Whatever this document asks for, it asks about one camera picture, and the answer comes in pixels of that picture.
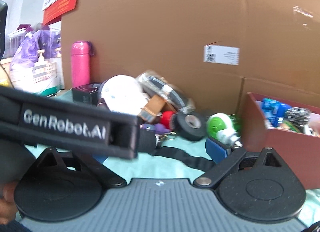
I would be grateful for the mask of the person's left hand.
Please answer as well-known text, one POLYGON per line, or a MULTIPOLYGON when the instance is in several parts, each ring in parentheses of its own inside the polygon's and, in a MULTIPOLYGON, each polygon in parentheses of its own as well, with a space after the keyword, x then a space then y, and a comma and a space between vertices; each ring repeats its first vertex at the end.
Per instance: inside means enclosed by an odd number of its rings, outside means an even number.
POLYGON ((14 192, 18 182, 14 181, 3 186, 1 198, 0 223, 8 224, 16 218, 17 207, 14 202, 14 192))

